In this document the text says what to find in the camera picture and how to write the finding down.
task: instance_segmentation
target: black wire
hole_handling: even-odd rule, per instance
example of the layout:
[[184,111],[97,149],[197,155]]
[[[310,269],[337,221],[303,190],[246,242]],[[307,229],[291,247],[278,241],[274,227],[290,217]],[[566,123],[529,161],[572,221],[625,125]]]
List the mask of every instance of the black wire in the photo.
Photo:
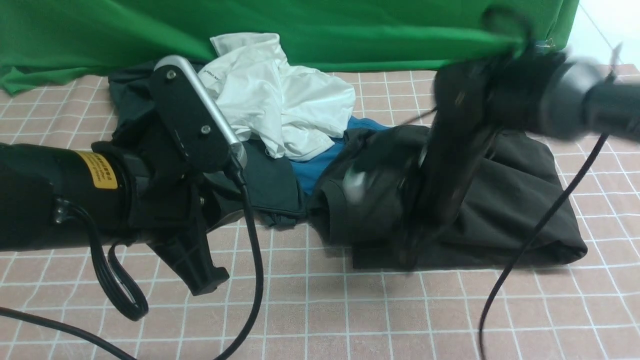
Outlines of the black wire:
[[119,360],[136,360],[135,357],[127,354],[123,350],[116,347],[114,344],[75,326],[67,325],[65,323],[57,322],[55,320],[43,318],[37,315],[23,313],[21,311],[7,309],[6,307],[0,307],[0,316],[5,316],[7,318],[12,318],[18,321],[28,322],[34,325],[44,326],[53,330],[66,332],[67,334],[76,336],[78,338],[81,338],[82,340],[89,341],[90,343],[114,355]]
[[591,154],[589,154],[589,156],[587,157],[587,160],[584,162],[584,164],[582,165],[578,173],[575,175],[573,180],[571,180],[571,183],[566,187],[564,192],[556,199],[553,205],[551,205],[551,207],[549,208],[549,210],[547,210],[544,216],[542,216],[542,219],[540,219],[536,227],[534,227],[533,232],[531,233],[529,239],[525,241],[522,247],[520,247],[518,254],[513,257],[513,259],[509,262],[509,264],[507,264],[507,266],[505,266],[504,270],[502,271],[502,274],[500,274],[500,277],[498,278],[498,281],[496,281],[495,285],[493,285],[493,289],[491,290],[491,293],[489,294],[489,296],[486,299],[486,302],[484,303],[484,309],[482,310],[482,315],[480,315],[480,325],[478,327],[478,344],[480,348],[481,360],[486,360],[486,355],[484,352],[484,336],[483,336],[484,322],[486,321],[487,314],[489,313],[489,309],[491,308],[491,305],[493,304],[493,301],[495,300],[495,297],[498,294],[498,291],[500,291],[500,288],[504,284],[504,281],[507,279],[507,276],[509,276],[509,273],[511,273],[511,271],[513,270],[514,266],[518,263],[520,258],[529,249],[529,247],[536,241],[538,234],[540,233],[542,228],[547,224],[547,222],[551,219],[551,217],[554,216],[556,211],[558,211],[560,206],[562,206],[562,204],[569,198],[569,195],[571,195],[571,193],[578,186],[582,178],[587,174],[587,171],[589,171],[589,168],[591,168],[591,166],[593,165],[593,162],[598,157],[600,150],[602,150],[604,143],[607,141],[607,137],[609,137],[609,135],[602,135],[598,139],[597,143],[593,147],[593,150],[591,150]]
[[115,248],[118,244],[114,244],[109,249],[109,263],[107,263],[98,230],[91,215],[78,205],[70,202],[67,204],[69,219],[74,218],[82,222],[89,234],[89,248],[91,250],[93,269],[107,298],[121,314],[131,321],[138,321],[145,317],[149,312],[147,298],[138,284],[136,284],[136,281],[131,278],[118,262],[115,254]]
[[412,118],[410,118],[408,120],[405,120],[404,122],[398,124],[398,126],[411,124],[412,122],[416,122],[416,121],[422,119],[423,117],[427,117],[427,116],[433,114],[436,111],[438,111],[438,106],[434,106],[433,109],[431,109],[431,110],[427,110],[424,113],[421,113],[420,115],[417,115],[417,116],[414,116],[414,117],[412,117]]
[[231,160],[233,164],[226,169],[225,175],[230,178],[234,184],[236,184],[240,189],[240,194],[242,195],[244,219],[246,220],[246,227],[249,232],[249,242],[251,243],[251,253],[253,255],[253,265],[255,267],[255,294],[253,296],[253,305],[249,312],[249,317],[247,318],[243,328],[240,330],[240,333],[236,336],[231,345],[229,345],[229,347],[214,360],[227,360],[240,347],[240,345],[242,345],[246,337],[251,332],[256,319],[258,319],[260,305],[262,304],[262,295],[264,293],[262,253],[260,252],[260,243],[258,242],[258,232],[255,229],[253,206],[251,205],[249,191],[247,190],[246,181],[242,174],[243,168],[235,157],[232,157]]

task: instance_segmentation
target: pile of clothes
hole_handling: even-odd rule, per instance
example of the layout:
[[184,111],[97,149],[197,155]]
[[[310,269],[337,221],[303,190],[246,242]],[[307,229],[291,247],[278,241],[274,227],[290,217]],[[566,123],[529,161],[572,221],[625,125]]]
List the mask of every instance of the pile of clothes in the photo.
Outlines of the pile of clothes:
[[[211,42],[218,57],[191,64],[244,143],[245,178],[264,223],[292,227],[309,221],[325,243],[353,246],[356,267],[394,267],[385,246],[403,209],[388,189],[397,188],[402,179],[390,178],[374,189],[380,193],[375,202],[359,206],[345,200],[342,179],[382,132],[407,132],[426,143],[429,128],[388,129],[372,119],[352,117],[353,86],[316,69],[289,65],[277,34],[227,34]],[[114,141],[144,121],[159,121],[148,90],[155,65],[152,61],[109,75],[119,117]],[[492,157],[483,161],[456,225],[422,256],[421,268],[505,263],[563,190],[548,147],[525,134],[501,136]],[[223,174],[210,179],[222,218],[241,211],[234,184]],[[567,203],[523,262],[571,263],[586,249]]]

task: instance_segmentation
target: green cloth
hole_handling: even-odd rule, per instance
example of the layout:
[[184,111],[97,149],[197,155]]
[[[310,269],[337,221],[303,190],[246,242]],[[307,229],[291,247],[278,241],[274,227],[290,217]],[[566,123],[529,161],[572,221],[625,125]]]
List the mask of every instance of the green cloth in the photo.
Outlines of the green cloth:
[[[566,45],[579,0],[501,0]],[[209,38],[281,36],[292,65],[329,71],[436,69],[493,54],[518,34],[481,30],[494,0],[0,1],[0,87],[10,94],[169,54],[211,60]]]

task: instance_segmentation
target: blue shirt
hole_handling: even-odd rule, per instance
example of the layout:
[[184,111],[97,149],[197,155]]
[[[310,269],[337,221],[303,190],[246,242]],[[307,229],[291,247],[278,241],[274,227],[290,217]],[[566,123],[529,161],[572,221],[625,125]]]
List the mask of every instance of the blue shirt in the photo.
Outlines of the blue shirt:
[[[351,117],[347,124],[347,129],[366,128],[375,131],[381,131],[388,129],[387,126],[380,125],[379,123],[371,119],[356,119]],[[300,186],[307,194],[311,194],[314,191],[317,180],[320,178],[322,172],[329,166],[329,164],[338,156],[340,151],[344,148],[344,139],[333,139],[335,145],[330,147],[327,151],[316,156],[309,161],[292,161],[293,172],[296,174]]]

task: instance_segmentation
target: yellow label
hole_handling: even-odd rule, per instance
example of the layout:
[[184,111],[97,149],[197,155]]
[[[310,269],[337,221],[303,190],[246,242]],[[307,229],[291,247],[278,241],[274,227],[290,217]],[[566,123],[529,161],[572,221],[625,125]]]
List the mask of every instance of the yellow label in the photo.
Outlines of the yellow label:
[[88,151],[76,151],[78,155],[84,160],[86,166],[89,168],[91,177],[93,178],[93,185],[98,189],[117,189],[118,181],[116,175],[113,173],[113,168],[107,162],[107,159],[100,154]]

